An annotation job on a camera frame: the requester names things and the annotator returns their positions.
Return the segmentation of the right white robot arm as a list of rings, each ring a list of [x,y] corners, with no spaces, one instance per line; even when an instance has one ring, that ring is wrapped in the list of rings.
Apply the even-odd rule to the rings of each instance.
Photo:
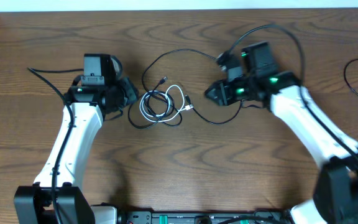
[[[219,106],[259,101],[307,148],[319,177],[313,197],[289,211],[293,223],[358,223],[358,142],[342,132],[316,105],[301,80],[279,69],[268,42],[225,51],[216,59],[227,74],[204,93]]]

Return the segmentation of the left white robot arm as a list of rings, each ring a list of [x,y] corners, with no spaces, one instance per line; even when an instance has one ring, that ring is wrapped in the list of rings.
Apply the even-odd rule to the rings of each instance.
[[[85,54],[84,67],[66,93],[63,119],[51,153],[30,186],[14,196],[19,223],[125,223],[126,215],[108,203],[90,205],[83,178],[96,134],[112,113],[114,119],[133,105],[139,92],[122,76],[121,62],[109,54]]]

